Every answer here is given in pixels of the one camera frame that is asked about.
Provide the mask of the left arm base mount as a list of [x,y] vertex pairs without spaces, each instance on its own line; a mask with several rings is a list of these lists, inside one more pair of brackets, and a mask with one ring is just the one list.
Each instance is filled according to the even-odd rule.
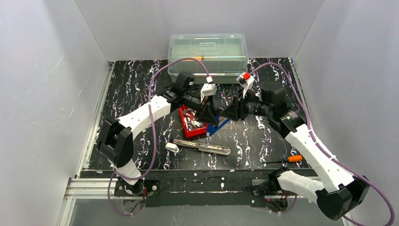
[[142,196],[152,197],[159,196],[160,194],[160,182],[158,180],[138,180],[134,185],[128,184],[122,178],[117,178],[117,182],[114,188],[114,196],[125,197],[125,196]]

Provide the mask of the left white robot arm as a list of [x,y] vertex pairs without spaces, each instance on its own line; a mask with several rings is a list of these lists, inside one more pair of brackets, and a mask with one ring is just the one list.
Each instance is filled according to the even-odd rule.
[[195,110],[202,123],[218,125],[218,109],[213,106],[212,96],[216,84],[211,76],[201,86],[200,97],[191,94],[196,88],[195,76],[189,72],[178,74],[176,81],[165,85],[149,101],[131,113],[117,119],[107,118],[103,122],[98,138],[97,151],[116,169],[117,175],[130,186],[135,186],[149,171],[141,173],[133,161],[134,139],[145,128],[151,126],[156,137],[155,121],[181,106]]

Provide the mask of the black silver stapler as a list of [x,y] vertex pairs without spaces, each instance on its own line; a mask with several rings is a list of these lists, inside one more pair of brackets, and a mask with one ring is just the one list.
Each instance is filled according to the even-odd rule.
[[228,156],[231,153],[230,148],[225,146],[210,145],[205,143],[199,143],[195,141],[187,141],[180,139],[172,139],[172,143],[182,147],[194,148],[198,151],[205,153],[213,153],[223,156]]

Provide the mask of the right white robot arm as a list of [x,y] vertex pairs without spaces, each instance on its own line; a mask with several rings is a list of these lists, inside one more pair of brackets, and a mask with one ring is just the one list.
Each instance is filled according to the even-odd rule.
[[319,177],[317,181],[281,167],[268,175],[267,190],[303,196],[331,220],[338,220],[364,201],[370,186],[320,151],[304,115],[287,105],[284,88],[262,89],[258,97],[240,91],[220,113],[233,121],[244,120],[249,114],[266,117],[271,128],[300,152]]

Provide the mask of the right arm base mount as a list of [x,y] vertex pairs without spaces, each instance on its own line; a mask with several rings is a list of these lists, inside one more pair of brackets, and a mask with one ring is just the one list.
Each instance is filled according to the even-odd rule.
[[262,182],[260,185],[246,186],[243,191],[250,192],[254,196],[261,196],[271,193],[277,194],[279,191],[285,192],[277,180],[277,178],[281,177],[281,175],[285,172],[293,171],[287,167],[281,167],[268,174],[266,181]]

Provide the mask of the blue stapler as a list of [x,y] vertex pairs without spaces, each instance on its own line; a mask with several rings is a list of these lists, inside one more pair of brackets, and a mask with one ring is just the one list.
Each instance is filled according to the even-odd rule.
[[220,130],[225,124],[227,124],[230,119],[217,115],[216,118],[218,119],[219,124],[217,126],[209,124],[207,126],[206,132],[207,136],[210,137],[215,134],[218,130]]

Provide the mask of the red plastic bin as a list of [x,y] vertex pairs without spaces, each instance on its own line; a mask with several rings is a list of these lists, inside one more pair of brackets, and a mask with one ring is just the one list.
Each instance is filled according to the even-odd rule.
[[197,120],[195,117],[196,111],[194,109],[183,105],[179,108],[179,113],[186,138],[206,135],[208,124]]

